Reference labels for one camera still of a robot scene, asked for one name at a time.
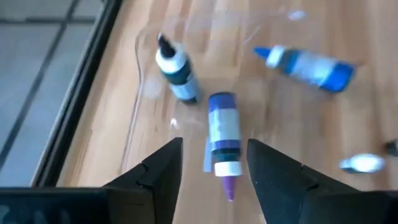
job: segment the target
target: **wooden surface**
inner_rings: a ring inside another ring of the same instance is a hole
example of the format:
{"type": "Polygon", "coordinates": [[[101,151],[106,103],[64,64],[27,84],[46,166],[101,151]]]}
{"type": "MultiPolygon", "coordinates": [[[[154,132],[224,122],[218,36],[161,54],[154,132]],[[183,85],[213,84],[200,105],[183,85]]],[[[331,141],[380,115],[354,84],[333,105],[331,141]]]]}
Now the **wooden surface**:
{"type": "MultiPolygon", "coordinates": [[[[250,15],[248,11],[254,10],[303,10],[316,18],[317,50],[360,64],[346,92],[319,93],[267,71],[239,44],[211,41],[228,38],[242,43],[250,33],[247,29],[230,29],[225,34],[213,28],[191,35],[183,26],[171,35],[183,39],[193,52],[195,71],[203,79],[206,94],[218,88],[238,92],[244,139],[258,138],[361,190],[398,189],[395,158],[387,157],[386,168],[376,174],[349,175],[338,168],[341,159],[357,153],[385,156],[382,144],[398,138],[397,9],[395,0],[124,1],[58,185],[103,185],[168,139],[183,136],[184,170],[174,223],[264,223],[246,166],[235,203],[226,201],[217,178],[201,171],[206,107],[186,109],[163,83],[150,79],[160,77],[151,56],[151,35],[149,44],[145,38],[140,43],[142,66],[150,74],[143,80],[147,100],[141,101],[129,136],[139,84],[135,39],[148,24],[173,16],[190,17],[198,11],[240,10],[250,15]],[[227,75],[232,78],[226,82],[227,75]],[[150,94],[157,89],[158,93],[150,94]]],[[[278,38],[286,38],[271,36],[267,29],[253,43],[275,44],[278,38]]],[[[308,43],[306,36],[295,35],[295,41],[308,43]]]]}

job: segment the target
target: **paint bottle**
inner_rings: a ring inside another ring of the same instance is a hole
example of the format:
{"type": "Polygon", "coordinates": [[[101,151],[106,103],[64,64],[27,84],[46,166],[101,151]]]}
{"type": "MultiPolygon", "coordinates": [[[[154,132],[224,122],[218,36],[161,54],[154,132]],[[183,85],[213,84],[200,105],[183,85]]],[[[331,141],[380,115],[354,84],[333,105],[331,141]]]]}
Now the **paint bottle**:
{"type": "Polygon", "coordinates": [[[215,175],[222,178],[226,196],[232,202],[236,178],[243,173],[240,162],[241,131],[235,95],[229,92],[211,95],[208,118],[215,175]]]}
{"type": "Polygon", "coordinates": [[[340,162],[340,169],[350,173],[373,173],[384,167],[384,159],[375,154],[357,154],[340,162]]]}
{"type": "Polygon", "coordinates": [[[188,105],[198,103],[199,85],[182,44],[172,45],[163,34],[159,34],[157,42],[159,48],[156,52],[156,63],[169,82],[174,96],[188,105]]]}
{"type": "Polygon", "coordinates": [[[331,93],[338,93],[350,83],[355,66],[311,51],[288,49],[282,45],[272,48],[256,47],[255,53],[266,60],[266,66],[331,93]]]}

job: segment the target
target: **bottle cap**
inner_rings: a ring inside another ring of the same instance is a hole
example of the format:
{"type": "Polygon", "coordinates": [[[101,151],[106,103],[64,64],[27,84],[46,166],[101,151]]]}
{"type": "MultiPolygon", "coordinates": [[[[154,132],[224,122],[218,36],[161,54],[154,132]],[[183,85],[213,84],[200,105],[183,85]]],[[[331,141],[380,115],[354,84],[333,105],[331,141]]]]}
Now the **bottle cap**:
{"type": "Polygon", "coordinates": [[[398,139],[389,141],[385,144],[388,154],[398,156],[398,139]]]}
{"type": "Polygon", "coordinates": [[[285,53],[285,47],[283,45],[275,45],[271,49],[268,47],[256,47],[254,52],[266,59],[267,67],[276,68],[285,53]]]}
{"type": "Polygon", "coordinates": [[[164,58],[172,58],[175,55],[175,49],[170,44],[170,41],[167,40],[165,35],[159,34],[157,36],[157,45],[159,46],[160,52],[164,58]]]}
{"type": "Polygon", "coordinates": [[[236,177],[223,177],[224,191],[230,202],[233,202],[235,198],[235,182],[236,177]]]}
{"type": "Polygon", "coordinates": [[[216,162],[214,164],[216,177],[236,177],[243,174],[240,161],[216,162]]]}
{"type": "Polygon", "coordinates": [[[384,159],[375,154],[358,154],[340,162],[340,168],[356,172],[372,173],[379,171],[384,166],[384,159]]]}

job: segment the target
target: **transparent plastic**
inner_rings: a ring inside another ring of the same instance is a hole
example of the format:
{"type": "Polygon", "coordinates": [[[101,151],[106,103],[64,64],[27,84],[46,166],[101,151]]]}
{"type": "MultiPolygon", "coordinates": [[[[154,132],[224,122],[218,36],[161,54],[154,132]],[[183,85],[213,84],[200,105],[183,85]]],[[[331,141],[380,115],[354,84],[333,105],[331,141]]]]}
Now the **transparent plastic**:
{"type": "Polygon", "coordinates": [[[319,120],[327,96],[269,70],[253,52],[256,46],[276,44],[320,51],[319,30],[304,12],[284,10],[198,11],[142,30],[136,40],[140,86],[123,170],[174,137],[183,137],[183,177],[174,223],[231,223],[232,218],[236,223],[264,223],[246,163],[249,138],[322,169],[312,158],[322,151],[319,120]],[[204,91],[197,105],[183,104],[169,90],[155,62],[159,32],[185,47],[204,91]],[[244,175],[237,182],[233,203],[226,199],[220,179],[202,169],[208,97],[218,91],[236,94],[241,120],[244,175]]]}

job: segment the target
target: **white object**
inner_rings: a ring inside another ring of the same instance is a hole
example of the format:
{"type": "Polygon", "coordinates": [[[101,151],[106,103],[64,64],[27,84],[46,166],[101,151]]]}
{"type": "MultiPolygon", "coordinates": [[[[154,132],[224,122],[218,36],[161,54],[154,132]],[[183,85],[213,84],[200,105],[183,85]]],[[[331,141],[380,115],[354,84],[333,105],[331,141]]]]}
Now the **white object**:
{"type": "Polygon", "coordinates": [[[174,43],[175,55],[172,58],[163,58],[160,49],[156,51],[156,63],[164,73],[178,72],[187,62],[187,55],[182,44],[174,43]]]}
{"type": "Polygon", "coordinates": [[[216,177],[239,176],[243,174],[242,165],[239,161],[217,162],[214,164],[216,177]]]}
{"type": "Polygon", "coordinates": [[[289,13],[289,19],[292,21],[299,21],[301,19],[304,19],[307,16],[307,13],[301,10],[293,11],[289,13]]]}
{"type": "Polygon", "coordinates": [[[276,68],[285,53],[285,46],[275,45],[269,53],[266,65],[269,68],[276,68]]]}
{"type": "Polygon", "coordinates": [[[358,154],[340,162],[341,169],[353,169],[358,172],[376,172],[384,167],[384,159],[375,154],[358,154]]]}

